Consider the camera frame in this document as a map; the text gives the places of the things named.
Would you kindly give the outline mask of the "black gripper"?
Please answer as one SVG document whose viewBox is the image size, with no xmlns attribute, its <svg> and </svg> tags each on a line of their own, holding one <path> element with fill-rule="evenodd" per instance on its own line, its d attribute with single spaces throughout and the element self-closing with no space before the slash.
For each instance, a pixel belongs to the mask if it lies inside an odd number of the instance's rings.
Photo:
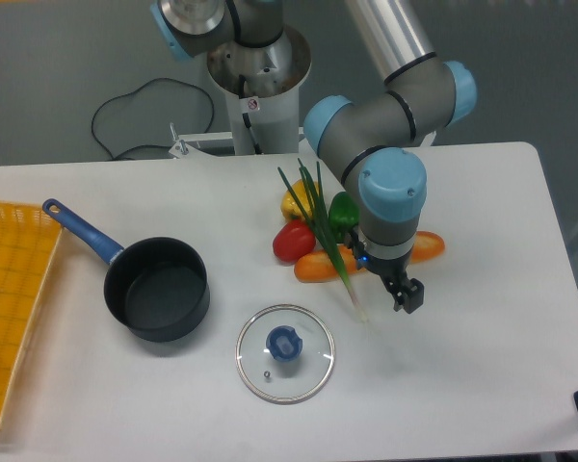
<svg viewBox="0 0 578 462">
<path fill-rule="evenodd" d="M 379 244 L 370 240 L 355 226 L 347 233 L 347 245 L 359 269 L 367 269 L 381 278 L 383 286 L 394 299 L 395 311 L 403 309 L 412 314 L 423 305 L 423 283 L 415 278 L 407 278 L 407 265 L 414 246 L 414 236 L 400 244 Z"/>
</svg>

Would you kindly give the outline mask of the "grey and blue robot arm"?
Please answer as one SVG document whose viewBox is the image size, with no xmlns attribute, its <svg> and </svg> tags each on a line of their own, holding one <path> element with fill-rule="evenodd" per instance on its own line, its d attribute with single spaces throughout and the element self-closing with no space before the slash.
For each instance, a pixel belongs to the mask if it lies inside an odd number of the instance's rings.
<svg viewBox="0 0 578 462">
<path fill-rule="evenodd" d="M 477 101 L 471 72 L 443 62 L 407 1 L 351 1 L 348 10 L 385 91 L 355 104 L 329 96 L 299 114 L 311 55 L 278 1 L 155 1 L 151 14 L 177 60 L 204 56 L 223 92 L 238 155 L 294 152 L 306 139 L 356 203 L 348 232 L 357 262 L 376 274 L 396 310 L 413 312 L 423 284 L 407 275 L 427 194 L 408 148 L 467 116 Z"/>
</svg>

